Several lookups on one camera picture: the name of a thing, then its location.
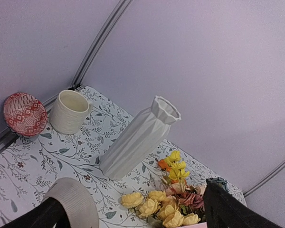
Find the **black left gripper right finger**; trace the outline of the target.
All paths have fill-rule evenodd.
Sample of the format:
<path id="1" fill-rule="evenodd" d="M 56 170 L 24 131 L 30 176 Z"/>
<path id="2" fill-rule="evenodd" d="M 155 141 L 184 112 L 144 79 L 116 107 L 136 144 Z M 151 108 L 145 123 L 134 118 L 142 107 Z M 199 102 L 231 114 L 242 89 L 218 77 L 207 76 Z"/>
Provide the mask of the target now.
<path id="1" fill-rule="evenodd" d="M 278 228 L 272 221 L 247 208 L 217 178 L 206 179 L 205 218 L 208 228 Z"/>

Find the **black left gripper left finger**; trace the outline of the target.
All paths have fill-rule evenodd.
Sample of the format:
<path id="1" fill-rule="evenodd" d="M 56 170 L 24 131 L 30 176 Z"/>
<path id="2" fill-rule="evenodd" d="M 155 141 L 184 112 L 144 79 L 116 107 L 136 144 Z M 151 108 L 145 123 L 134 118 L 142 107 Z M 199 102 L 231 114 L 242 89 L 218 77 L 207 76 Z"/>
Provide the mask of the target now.
<path id="1" fill-rule="evenodd" d="M 62 205 L 54 198 L 47 198 L 23 216 L 2 226 L 3 228 L 70 228 Z"/>

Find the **cream printed ribbon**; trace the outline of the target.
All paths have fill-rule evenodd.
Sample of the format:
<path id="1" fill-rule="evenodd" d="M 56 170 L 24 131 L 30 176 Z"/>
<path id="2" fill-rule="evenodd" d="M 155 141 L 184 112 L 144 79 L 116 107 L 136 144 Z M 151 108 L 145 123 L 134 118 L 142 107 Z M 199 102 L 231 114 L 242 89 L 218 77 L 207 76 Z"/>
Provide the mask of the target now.
<path id="1" fill-rule="evenodd" d="M 43 200 L 57 200 L 66 212 L 71 228 L 98 228 L 99 216 L 95 202 L 87 188 L 75 179 L 56 180 Z"/>

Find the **pink flower bouquet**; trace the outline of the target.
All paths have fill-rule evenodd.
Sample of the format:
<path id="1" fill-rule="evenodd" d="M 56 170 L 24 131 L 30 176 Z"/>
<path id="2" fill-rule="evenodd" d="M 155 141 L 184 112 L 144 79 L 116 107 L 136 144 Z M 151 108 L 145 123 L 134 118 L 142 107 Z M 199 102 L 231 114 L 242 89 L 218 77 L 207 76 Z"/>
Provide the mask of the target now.
<path id="1" fill-rule="evenodd" d="M 204 193 L 206 185 L 187 183 L 190 172 L 179 151 L 159 160 L 164 190 L 124 194 L 121 205 L 149 223 L 153 228 L 178 228 L 206 222 Z"/>

